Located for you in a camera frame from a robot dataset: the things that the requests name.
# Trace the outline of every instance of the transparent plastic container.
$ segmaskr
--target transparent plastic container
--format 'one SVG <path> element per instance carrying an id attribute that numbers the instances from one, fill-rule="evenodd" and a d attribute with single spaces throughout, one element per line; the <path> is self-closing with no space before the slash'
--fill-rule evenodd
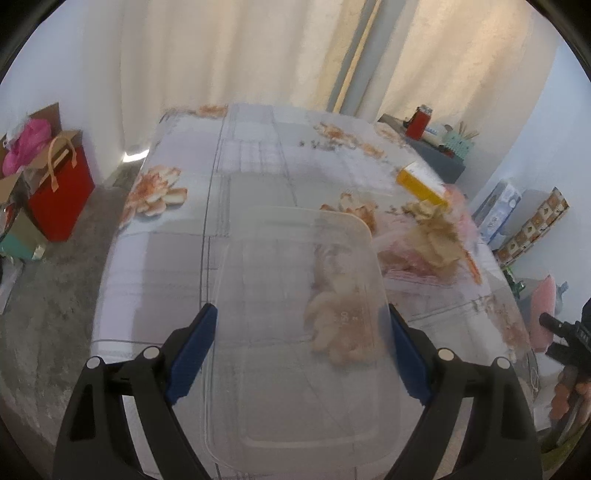
<path id="1" fill-rule="evenodd" d="M 205 445 L 217 462 L 325 472 L 398 446 L 401 383 L 370 241 L 344 213 L 260 207 L 244 217 L 218 276 L 205 372 Z"/>

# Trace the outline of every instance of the bag handle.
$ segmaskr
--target bag handle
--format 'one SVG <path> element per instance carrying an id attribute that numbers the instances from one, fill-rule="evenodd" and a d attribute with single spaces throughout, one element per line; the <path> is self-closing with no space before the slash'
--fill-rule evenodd
<path id="1" fill-rule="evenodd" d="M 63 138 L 64 140 L 66 140 L 66 143 L 68 144 L 68 146 L 72 150 L 72 168 L 75 168 L 76 165 L 78 165 L 78 162 L 76 160 L 76 149 L 74 148 L 74 144 L 72 143 L 72 141 L 69 138 L 64 137 L 62 135 L 58 135 L 53 140 L 51 140 L 51 143 L 49 144 L 49 150 L 47 151 L 47 170 L 49 171 L 49 176 L 51 177 L 52 192 L 55 192 L 60 187 L 57 183 L 57 177 L 56 177 L 55 172 L 53 171 L 53 163 L 52 163 L 53 147 L 55 146 L 58 138 Z"/>

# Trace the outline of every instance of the concrete floor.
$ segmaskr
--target concrete floor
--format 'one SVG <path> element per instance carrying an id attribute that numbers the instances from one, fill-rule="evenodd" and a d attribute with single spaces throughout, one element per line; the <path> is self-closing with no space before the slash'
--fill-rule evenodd
<path id="1" fill-rule="evenodd" d="M 63 414 L 89 355 L 103 266 L 140 163 L 122 165 L 110 187 L 95 189 L 70 239 L 25 266 L 0 316 L 0 414 L 47 478 Z"/>

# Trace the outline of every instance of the curtain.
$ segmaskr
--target curtain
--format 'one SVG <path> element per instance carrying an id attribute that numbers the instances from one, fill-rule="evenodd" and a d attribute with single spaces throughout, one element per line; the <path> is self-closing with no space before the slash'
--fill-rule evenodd
<path id="1" fill-rule="evenodd" d="M 527 122 L 558 40 L 525 0 L 408 0 L 356 116 L 404 119 L 426 104 L 433 125 L 478 130 L 457 182 L 472 198 Z"/>
<path id="2" fill-rule="evenodd" d="M 364 0 L 128 0 L 121 53 L 125 149 L 172 107 L 326 108 Z"/>

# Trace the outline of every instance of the red canister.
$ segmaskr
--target red canister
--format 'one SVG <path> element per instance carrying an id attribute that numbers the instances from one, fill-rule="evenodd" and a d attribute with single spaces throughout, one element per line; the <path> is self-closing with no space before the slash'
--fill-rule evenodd
<path id="1" fill-rule="evenodd" d="M 417 111 L 414 112 L 414 115 L 408 124 L 406 132 L 407 137 L 413 138 L 415 140 L 421 140 L 423 132 L 425 131 L 425 127 L 431 119 L 432 113 L 433 109 L 426 105 L 421 105 L 418 107 Z"/>

